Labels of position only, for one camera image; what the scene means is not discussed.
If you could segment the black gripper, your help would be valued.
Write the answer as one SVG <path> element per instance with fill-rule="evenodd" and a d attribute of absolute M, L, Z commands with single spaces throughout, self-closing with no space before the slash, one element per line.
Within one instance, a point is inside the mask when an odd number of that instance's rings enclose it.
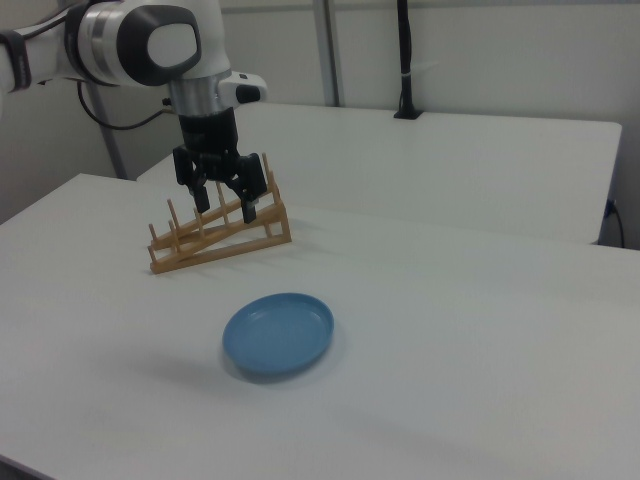
<path fill-rule="evenodd" d="M 186 186 L 198 213 L 210 208 L 207 180 L 225 181 L 241 201 L 243 221 L 256 219 L 256 205 L 266 193 L 258 154 L 241 156 L 233 108 L 205 116 L 179 116 L 183 144 L 173 149 L 176 180 Z"/>

